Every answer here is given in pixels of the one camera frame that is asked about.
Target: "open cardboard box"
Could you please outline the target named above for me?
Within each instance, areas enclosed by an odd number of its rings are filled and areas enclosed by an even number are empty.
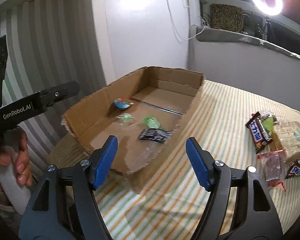
[[[82,99],[63,115],[64,125],[92,153],[109,135],[118,139],[118,152],[110,174],[134,192],[140,192],[173,151],[183,129],[197,108],[204,76],[184,69],[140,68]],[[117,109],[117,98],[134,104]],[[120,124],[116,116],[129,113],[132,124]],[[146,116],[154,116],[172,136],[165,143],[139,140],[147,129]]]

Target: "metal screw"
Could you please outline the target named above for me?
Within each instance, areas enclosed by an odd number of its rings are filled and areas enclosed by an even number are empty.
[[[55,170],[55,168],[56,168],[56,166],[55,165],[49,165],[48,166],[48,171],[54,171]]]
[[[90,162],[87,159],[84,159],[84,160],[80,161],[81,166],[87,166],[89,163]]]
[[[250,171],[251,173],[255,173],[257,171],[257,169],[253,166],[249,166],[248,171]]]
[[[214,164],[215,164],[216,166],[218,166],[218,167],[222,167],[223,165],[225,165],[225,164],[223,163],[223,161],[215,161]]]

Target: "human hand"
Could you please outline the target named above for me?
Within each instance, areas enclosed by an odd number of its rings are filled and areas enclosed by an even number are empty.
[[[30,186],[32,184],[32,174],[29,165],[29,152],[27,146],[27,135],[20,129],[19,133],[19,152],[14,167],[17,172],[17,182],[20,186]],[[0,143],[0,166],[8,166],[11,162],[10,155],[4,151]]]

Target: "blue textured pad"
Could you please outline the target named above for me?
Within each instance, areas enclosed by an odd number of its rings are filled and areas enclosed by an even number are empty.
[[[208,168],[190,138],[186,141],[186,152],[200,186],[204,187],[206,191],[210,191]]]
[[[98,163],[98,166],[96,168],[95,181],[92,184],[94,190],[97,190],[98,187],[105,182],[107,174],[109,173],[111,164],[113,162],[113,159],[117,151],[118,151],[118,139],[116,137],[113,137],[110,143],[108,144],[108,147],[104,151]]]

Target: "table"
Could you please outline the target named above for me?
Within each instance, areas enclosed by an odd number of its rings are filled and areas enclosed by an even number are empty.
[[[206,81],[201,103],[179,144],[141,193],[129,191],[112,178],[107,178],[94,193],[113,239],[190,239],[209,193],[198,184],[185,152],[186,139],[194,136],[215,160],[222,160],[229,167],[257,166],[254,144],[245,123],[251,113],[266,109],[273,111],[279,120],[300,122],[300,112],[285,105]],[[51,152],[49,162],[66,167],[85,156],[79,143],[67,135]],[[285,180],[285,184],[286,192],[280,187],[270,190],[283,232],[300,214],[300,177]],[[230,228],[235,193],[233,188],[221,233]]]

